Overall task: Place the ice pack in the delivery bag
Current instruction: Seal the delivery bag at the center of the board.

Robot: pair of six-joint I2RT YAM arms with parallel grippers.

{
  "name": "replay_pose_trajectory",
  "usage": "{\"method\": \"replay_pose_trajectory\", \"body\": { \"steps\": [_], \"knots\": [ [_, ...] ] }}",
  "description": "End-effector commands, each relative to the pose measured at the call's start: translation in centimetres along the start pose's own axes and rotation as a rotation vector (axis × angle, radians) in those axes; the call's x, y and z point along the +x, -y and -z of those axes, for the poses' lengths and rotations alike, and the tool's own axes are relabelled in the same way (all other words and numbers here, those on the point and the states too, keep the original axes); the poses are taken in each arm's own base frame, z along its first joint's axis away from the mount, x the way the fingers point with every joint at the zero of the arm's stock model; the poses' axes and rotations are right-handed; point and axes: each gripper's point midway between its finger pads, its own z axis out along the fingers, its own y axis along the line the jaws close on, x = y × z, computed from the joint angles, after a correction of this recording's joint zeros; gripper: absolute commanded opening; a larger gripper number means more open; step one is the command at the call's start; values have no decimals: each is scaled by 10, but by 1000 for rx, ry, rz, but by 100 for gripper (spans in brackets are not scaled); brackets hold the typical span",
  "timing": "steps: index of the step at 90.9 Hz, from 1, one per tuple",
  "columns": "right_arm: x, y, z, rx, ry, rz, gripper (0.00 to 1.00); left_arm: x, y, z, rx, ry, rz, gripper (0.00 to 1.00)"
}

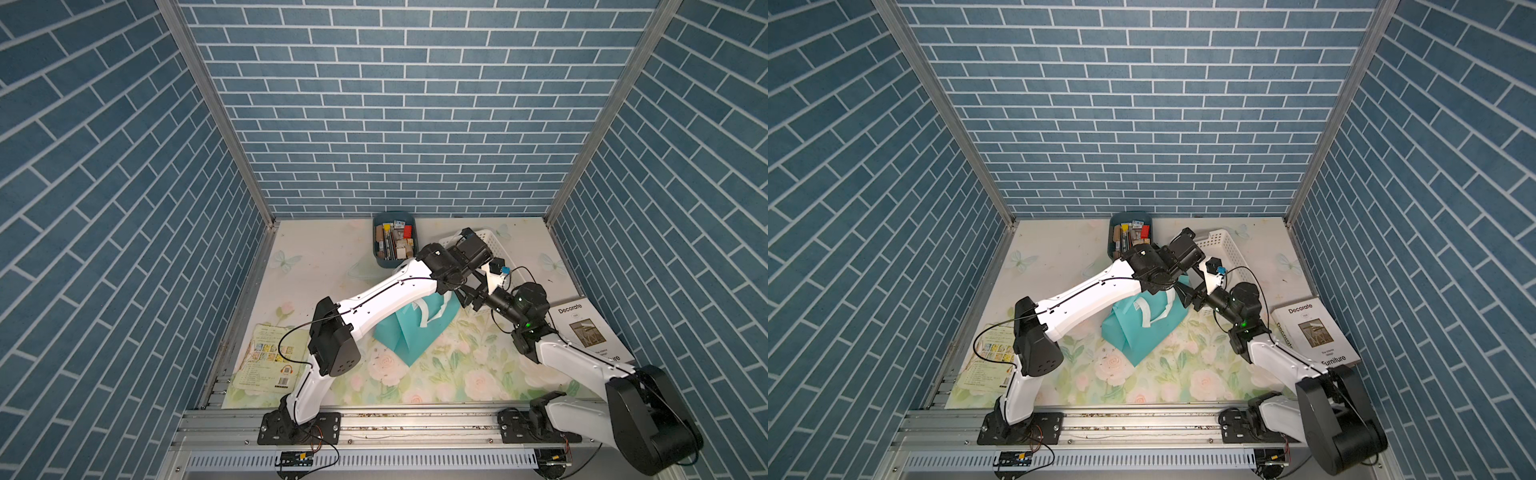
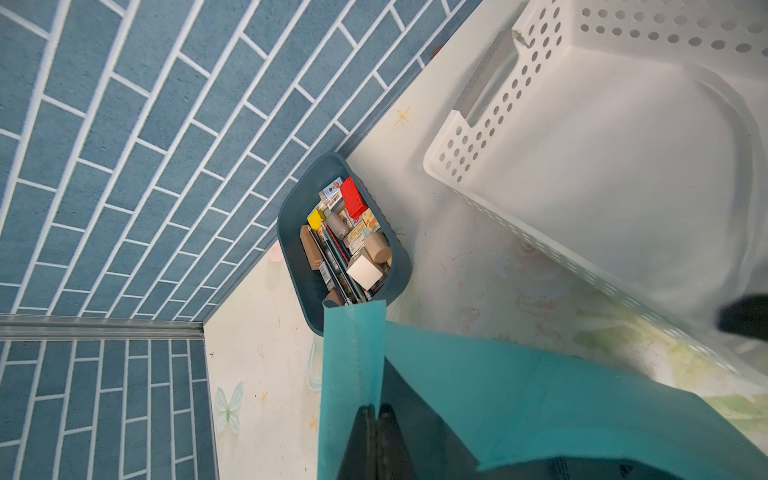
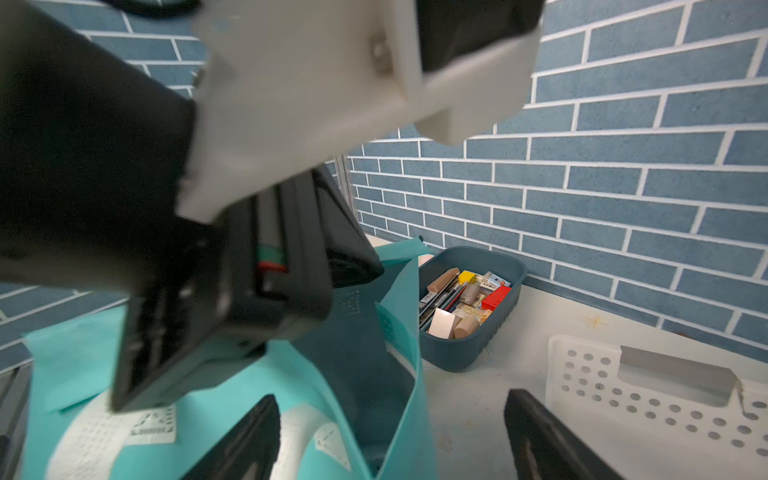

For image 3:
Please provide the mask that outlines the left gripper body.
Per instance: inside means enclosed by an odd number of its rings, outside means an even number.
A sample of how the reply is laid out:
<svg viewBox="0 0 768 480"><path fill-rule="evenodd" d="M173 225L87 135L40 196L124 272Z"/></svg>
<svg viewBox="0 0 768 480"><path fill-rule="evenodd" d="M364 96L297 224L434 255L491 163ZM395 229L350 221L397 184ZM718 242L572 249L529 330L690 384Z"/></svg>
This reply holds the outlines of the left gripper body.
<svg viewBox="0 0 768 480"><path fill-rule="evenodd" d="M329 316L338 289L383 272L326 167L230 206L131 297L111 407L165 407L220 385Z"/></svg>

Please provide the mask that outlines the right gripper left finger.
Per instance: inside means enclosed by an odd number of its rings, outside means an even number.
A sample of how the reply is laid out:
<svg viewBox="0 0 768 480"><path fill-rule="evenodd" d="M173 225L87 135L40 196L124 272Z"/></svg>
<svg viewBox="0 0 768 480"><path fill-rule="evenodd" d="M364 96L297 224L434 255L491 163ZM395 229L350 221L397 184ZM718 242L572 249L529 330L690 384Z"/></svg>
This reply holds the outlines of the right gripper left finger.
<svg viewBox="0 0 768 480"><path fill-rule="evenodd" d="M278 458L280 434L276 398L266 395L182 479L268 480Z"/></svg>

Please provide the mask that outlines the teal insulated delivery bag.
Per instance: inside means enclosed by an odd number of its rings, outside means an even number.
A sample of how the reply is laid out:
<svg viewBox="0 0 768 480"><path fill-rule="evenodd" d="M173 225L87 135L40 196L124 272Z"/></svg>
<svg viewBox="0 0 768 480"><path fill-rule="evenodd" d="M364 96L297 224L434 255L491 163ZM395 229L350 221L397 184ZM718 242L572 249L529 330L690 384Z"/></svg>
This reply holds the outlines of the teal insulated delivery bag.
<svg viewBox="0 0 768 480"><path fill-rule="evenodd" d="M164 442L131 430L159 411L115 414L126 309L29 333L34 357L25 479L180 479L266 395L280 412L269 479L433 479L437 475L417 335L418 239L377 248L377 280L339 290L330 317L296 342L268 344L234 377L175 405Z"/></svg>

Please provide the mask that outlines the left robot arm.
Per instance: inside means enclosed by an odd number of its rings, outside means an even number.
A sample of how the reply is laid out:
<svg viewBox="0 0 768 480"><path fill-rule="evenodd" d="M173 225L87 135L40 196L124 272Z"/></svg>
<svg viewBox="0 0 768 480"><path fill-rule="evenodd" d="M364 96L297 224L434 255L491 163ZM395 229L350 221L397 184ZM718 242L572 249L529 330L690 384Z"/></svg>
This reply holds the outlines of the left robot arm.
<svg viewBox="0 0 768 480"><path fill-rule="evenodd" d="M167 406L226 381L383 265L316 168L177 216L194 102L25 1L1 5L1 277L130 297L111 405Z"/></svg>

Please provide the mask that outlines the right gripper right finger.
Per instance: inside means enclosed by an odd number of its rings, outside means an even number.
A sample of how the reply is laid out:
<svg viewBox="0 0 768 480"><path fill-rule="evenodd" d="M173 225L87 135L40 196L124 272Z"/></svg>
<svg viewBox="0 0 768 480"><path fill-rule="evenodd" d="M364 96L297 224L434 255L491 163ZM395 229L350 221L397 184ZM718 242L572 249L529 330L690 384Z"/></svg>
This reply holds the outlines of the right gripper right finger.
<svg viewBox="0 0 768 480"><path fill-rule="evenodd" d="M524 389L511 389L504 423L520 479L618 479L620 475Z"/></svg>

